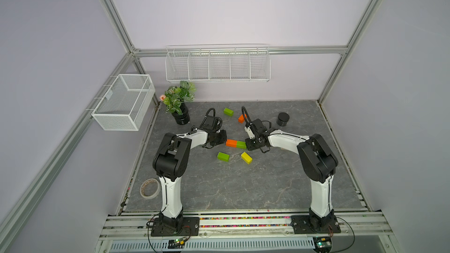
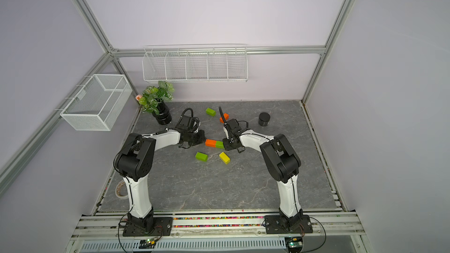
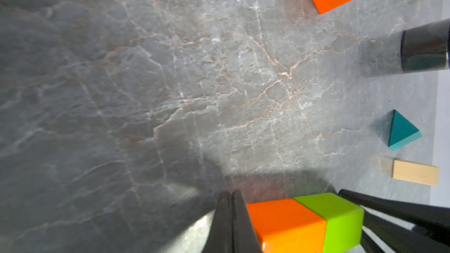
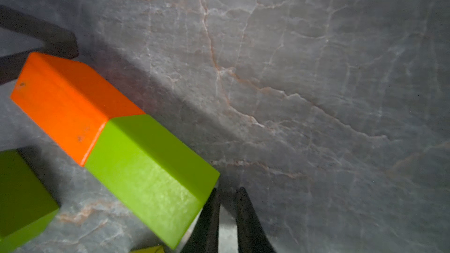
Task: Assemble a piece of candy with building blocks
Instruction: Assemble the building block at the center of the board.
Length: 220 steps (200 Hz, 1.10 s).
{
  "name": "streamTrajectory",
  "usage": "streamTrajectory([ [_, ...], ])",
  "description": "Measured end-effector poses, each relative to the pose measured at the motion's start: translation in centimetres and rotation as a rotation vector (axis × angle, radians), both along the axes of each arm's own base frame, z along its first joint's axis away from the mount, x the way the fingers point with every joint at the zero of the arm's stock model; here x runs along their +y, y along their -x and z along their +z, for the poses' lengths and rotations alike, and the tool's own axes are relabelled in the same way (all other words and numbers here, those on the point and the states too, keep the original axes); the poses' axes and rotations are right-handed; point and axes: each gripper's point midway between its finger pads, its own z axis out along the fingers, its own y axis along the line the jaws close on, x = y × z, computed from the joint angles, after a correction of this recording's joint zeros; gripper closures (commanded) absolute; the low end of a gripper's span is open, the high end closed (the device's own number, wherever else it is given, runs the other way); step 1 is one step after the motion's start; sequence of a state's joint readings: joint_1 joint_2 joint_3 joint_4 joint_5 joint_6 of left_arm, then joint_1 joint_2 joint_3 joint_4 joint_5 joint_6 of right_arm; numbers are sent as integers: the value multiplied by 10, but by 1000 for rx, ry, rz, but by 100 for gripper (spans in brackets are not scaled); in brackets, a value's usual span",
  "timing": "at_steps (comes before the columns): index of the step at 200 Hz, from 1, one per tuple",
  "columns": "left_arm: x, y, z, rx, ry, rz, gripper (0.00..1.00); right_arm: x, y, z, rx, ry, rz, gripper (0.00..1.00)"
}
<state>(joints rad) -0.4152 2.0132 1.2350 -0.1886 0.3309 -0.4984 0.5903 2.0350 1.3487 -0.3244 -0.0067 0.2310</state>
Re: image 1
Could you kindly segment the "yellow block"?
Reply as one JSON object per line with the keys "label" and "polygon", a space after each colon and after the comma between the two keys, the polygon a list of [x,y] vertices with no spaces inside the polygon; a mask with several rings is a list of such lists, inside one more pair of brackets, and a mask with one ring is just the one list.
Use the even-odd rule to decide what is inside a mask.
{"label": "yellow block", "polygon": [[253,158],[247,153],[247,152],[243,152],[241,154],[241,159],[245,161],[246,164],[251,164],[253,161]]}

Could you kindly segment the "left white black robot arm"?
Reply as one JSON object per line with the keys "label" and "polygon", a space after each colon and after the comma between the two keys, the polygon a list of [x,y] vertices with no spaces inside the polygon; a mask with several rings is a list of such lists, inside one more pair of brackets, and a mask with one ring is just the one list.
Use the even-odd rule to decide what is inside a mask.
{"label": "left white black robot arm", "polygon": [[220,117],[206,116],[199,127],[182,134],[164,135],[152,166],[163,188],[161,221],[177,222],[182,218],[181,181],[193,148],[213,148],[227,141]]}

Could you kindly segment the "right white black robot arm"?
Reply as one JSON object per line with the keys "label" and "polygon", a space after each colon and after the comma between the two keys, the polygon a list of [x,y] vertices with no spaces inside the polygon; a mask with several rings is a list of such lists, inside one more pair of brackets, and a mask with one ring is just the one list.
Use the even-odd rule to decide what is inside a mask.
{"label": "right white black robot arm", "polygon": [[311,181],[310,216],[317,220],[330,219],[334,215],[331,190],[338,160],[323,136],[300,136],[267,128],[260,119],[245,119],[245,123],[249,151],[260,149],[266,153],[271,148],[281,148],[300,157],[302,168]]}

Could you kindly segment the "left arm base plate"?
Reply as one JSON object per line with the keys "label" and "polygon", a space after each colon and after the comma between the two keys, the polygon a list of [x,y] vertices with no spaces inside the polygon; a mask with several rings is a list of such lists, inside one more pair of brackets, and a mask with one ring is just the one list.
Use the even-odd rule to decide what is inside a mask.
{"label": "left arm base plate", "polygon": [[200,229],[199,217],[182,217],[169,219],[157,217],[150,227],[151,237],[198,236]]}

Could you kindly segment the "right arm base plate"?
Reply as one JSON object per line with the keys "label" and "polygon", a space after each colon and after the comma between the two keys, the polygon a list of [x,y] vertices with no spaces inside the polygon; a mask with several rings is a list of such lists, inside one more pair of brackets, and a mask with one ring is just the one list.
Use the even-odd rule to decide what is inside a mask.
{"label": "right arm base plate", "polygon": [[291,216],[291,227],[295,234],[339,234],[341,227],[334,214],[326,217],[298,215]]}

